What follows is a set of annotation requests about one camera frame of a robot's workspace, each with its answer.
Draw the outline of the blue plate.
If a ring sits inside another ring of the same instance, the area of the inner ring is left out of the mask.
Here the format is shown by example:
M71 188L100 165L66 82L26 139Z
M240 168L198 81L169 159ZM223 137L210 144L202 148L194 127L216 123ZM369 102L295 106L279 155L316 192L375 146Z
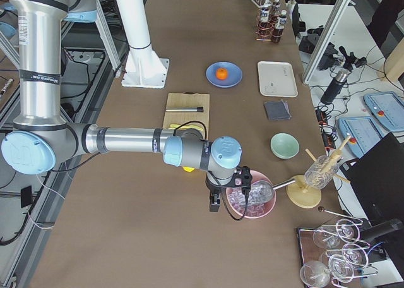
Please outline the blue plate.
M205 75L212 85L219 88L234 87L241 82L243 77L240 67L227 61L220 61L209 65Z

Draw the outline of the orange fruit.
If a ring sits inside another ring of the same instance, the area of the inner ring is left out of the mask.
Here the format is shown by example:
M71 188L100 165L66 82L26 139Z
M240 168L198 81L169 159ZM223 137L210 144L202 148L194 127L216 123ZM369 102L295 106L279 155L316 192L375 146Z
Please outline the orange fruit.
M215 77L218 80L226 80L228 77L228 74L229 74L229 72L226 68L218 68L215 71Z

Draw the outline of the wooden cup stand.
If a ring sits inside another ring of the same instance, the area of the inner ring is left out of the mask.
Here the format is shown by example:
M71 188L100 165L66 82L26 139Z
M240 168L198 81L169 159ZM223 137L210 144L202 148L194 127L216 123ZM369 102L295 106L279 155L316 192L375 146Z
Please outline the wooden cup stand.
M350 140L350 135L348 135L342 142L342 144L334 150L330 156L332 159L335 159L337 162L340 160L342 156L342 149ZM315 162L318 157L315 157L309 149L306 149L307 154L310 158ZM337 178L350 183L350 181L344 177L341 177L335 174ZM290 200L299 207L302 208L314 208L321 201L321 190L313 188L309 186L304 179L304 175L294 176L295 182L288 185L286 188L287 195Z

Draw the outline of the dark grey cloth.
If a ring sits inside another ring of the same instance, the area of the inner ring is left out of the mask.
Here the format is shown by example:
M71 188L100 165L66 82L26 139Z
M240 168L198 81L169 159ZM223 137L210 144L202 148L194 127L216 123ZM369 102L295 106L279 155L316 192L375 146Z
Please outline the dark grey cloth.
M264 108L267 118L272 121L289 120L292 117L288 108L288 103L283 100L265 102Z

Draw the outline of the clear glass cup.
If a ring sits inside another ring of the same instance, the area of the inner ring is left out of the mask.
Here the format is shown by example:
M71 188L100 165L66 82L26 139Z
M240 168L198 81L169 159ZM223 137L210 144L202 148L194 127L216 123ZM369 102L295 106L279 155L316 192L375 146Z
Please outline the clear glass cup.
M304 174L305 182L316 189L323 189L338 172L338 162L322 155L308 168Z

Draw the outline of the metal knife on board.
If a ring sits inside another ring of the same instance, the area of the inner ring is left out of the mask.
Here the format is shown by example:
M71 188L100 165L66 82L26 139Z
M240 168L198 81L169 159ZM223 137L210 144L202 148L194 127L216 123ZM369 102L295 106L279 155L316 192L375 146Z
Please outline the metal knife on board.
M204 112L203 106L197 107L172 107L166 108L166 112Z

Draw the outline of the yellow lemon half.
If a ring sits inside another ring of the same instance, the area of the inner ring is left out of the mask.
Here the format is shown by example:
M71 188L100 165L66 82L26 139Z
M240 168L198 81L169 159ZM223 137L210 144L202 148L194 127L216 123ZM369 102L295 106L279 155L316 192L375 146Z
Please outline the yellow lemon half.
M169 129L196 129L198 131L203 131L203 128L194 124L170 124Z

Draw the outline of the wooden cutting board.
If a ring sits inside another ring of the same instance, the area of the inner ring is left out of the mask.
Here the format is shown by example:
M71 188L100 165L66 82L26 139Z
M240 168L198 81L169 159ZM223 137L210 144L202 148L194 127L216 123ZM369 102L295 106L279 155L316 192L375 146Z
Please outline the wooden cutting board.
M210 122L210 95L169 93L166 108L193 108L203 107L203 112L165 112L163 128L168 129L171 124L184 124L188 121L200 121L209 131Z

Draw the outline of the black power strip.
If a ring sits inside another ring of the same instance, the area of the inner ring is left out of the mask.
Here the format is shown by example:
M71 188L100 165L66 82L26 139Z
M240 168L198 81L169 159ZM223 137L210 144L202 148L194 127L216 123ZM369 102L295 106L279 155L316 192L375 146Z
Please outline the black power strip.
M331 112L325 105L315 107L314 111L325 149L335 149L335 141L338 139L338 135L336 128L328 122L331 119Z

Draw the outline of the wine glass upper left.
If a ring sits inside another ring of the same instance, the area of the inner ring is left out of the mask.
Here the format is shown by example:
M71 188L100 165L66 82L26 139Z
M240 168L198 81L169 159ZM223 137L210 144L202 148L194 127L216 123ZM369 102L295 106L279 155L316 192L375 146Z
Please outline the wine glass upper left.
M323 249L335 249L340 245L340 238L334 225L321 225L313 232L314 244Z

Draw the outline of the blue teach pendant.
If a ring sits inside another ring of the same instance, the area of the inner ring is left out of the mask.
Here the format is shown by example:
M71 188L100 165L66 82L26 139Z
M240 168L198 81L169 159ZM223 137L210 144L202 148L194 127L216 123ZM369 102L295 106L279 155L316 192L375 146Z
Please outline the blue teach pendant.
M357 158L363 157L384 137L371 116L342 117L338 120L338 127L344 138L350 135L347 145Z
M394 92L370 93L363 96L371 114L390 132L403 131L403 101Z

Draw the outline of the white pillar base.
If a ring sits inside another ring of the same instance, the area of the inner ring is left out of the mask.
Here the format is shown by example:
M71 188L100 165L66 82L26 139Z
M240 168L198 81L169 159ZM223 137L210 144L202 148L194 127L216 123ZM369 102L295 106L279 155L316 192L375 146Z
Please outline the white pillar base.
M129 45L122 86L162 89L169 60L153 50L143 0L116 0Z

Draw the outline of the tea bottle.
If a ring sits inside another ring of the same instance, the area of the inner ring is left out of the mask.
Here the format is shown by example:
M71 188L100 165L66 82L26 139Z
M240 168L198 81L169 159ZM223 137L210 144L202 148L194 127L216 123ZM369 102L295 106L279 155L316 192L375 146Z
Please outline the tea bottle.
M274 0L272 4L271 20L276 21L280 13L280 0Z
M267 38L270 34L270 12L271 4L265 4L259 13L258 35Z
M283 30L285 28L285 24L287 21L287 11L281 10L280 15L276 19L276 23L274 25L274 29L271 36L271 41L274 43L278 43L282 37Z

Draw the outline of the tea bottle front right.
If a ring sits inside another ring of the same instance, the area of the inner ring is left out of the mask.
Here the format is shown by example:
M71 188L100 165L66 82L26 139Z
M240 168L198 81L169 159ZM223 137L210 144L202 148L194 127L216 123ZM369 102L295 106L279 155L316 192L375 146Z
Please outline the tea bottle front right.
M285 28L285 24L287 21L287 11L281 10L280 15L276 19L276 23L274 25L274 29L271 36L271 41L274 43L278 43L282 37L283 30Z

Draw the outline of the tea bottle back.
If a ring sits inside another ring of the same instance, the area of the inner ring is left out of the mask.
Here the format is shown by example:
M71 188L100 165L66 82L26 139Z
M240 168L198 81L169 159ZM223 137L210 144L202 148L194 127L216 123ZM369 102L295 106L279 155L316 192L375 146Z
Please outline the tea bottle back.
M280 13L280 0L274 0L272 4L271 20L276 21Z

